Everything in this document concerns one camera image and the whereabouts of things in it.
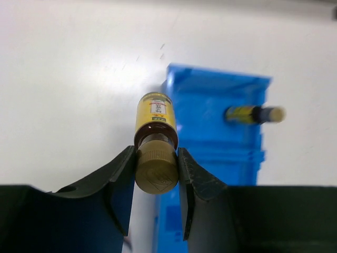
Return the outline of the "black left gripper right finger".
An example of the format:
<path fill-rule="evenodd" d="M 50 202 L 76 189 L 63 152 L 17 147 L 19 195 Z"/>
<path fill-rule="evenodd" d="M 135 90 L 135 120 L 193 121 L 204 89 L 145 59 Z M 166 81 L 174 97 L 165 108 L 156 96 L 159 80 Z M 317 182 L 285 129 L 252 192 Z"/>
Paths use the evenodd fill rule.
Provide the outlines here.
<path fill-rule="evenodd" d="M 189 252 L 336 252 L 336 188 L 225 186 L 196 196 Z"/>

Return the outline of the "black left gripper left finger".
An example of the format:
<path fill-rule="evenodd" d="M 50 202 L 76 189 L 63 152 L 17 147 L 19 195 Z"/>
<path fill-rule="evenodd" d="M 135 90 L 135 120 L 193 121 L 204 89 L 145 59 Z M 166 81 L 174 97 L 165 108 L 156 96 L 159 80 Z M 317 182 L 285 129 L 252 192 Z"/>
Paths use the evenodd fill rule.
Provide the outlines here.
<path fill-rule="evenodd" d="M 128 234 L 136 153 L 57 192 L 1 186 L 1 252 L 121 252 Z"/>

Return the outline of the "yellow label bottle gold cap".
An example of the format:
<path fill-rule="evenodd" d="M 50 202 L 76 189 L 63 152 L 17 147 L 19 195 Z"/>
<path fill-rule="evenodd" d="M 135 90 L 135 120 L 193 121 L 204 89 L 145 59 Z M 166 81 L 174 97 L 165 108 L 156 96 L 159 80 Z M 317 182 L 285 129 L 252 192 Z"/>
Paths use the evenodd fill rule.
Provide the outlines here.
<path fill-rule="evenodd" d="M 285 110 L 279 106 L 232 106 L 224 112 L 224 117 L 242 124 L 279 123 L 285 118 Z"/>

